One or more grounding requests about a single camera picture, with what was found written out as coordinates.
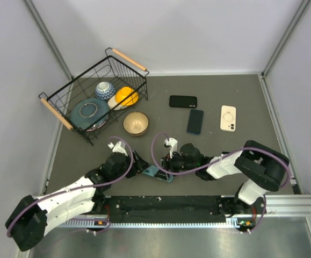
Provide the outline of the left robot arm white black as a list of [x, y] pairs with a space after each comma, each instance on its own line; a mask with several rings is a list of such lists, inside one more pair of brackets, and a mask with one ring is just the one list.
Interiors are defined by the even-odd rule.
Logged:
[[105, 163], [79, 180], [45, 196], [25, 196], [5, 223], [8, 237], [25, 252], [36, 246], [52, 229], [82, 213], [100, 213], [105, 207], [103, 192], [119, 178], [131, 178], [150, 164], [137, 152], [132, 156], [114, 152]]

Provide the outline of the teal blue phone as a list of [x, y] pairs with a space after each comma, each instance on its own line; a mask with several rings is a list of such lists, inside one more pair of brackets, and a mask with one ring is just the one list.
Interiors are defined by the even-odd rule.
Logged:
[[147, 175], [147, 176], [150, 176], [152, 178], [155, 178], [155, 174], [158, 171], [161, 171], [161, 170], [159, 170], [159, 168], [157, 166], [151, 165], [146, 171], [143, 172], [143, 174]]

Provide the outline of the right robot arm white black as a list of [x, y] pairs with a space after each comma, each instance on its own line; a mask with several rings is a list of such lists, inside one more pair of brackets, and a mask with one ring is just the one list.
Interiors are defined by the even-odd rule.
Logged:
[[288, 157], [253, 140], [248, 140], [240, 150], [212, 157], [204, 156], [191, 143], [178, 148], [174, 138], [166, 139], [164, 145], [169, 153], [155, 165], [166, 174], [195, 173], [204, 181], [236, 174], [248, 178], [232, 201], [219, 205], [220, 212], [229, 217], [251, 211], [259, 197], [277, 192], [283, 179], [290, 177]]

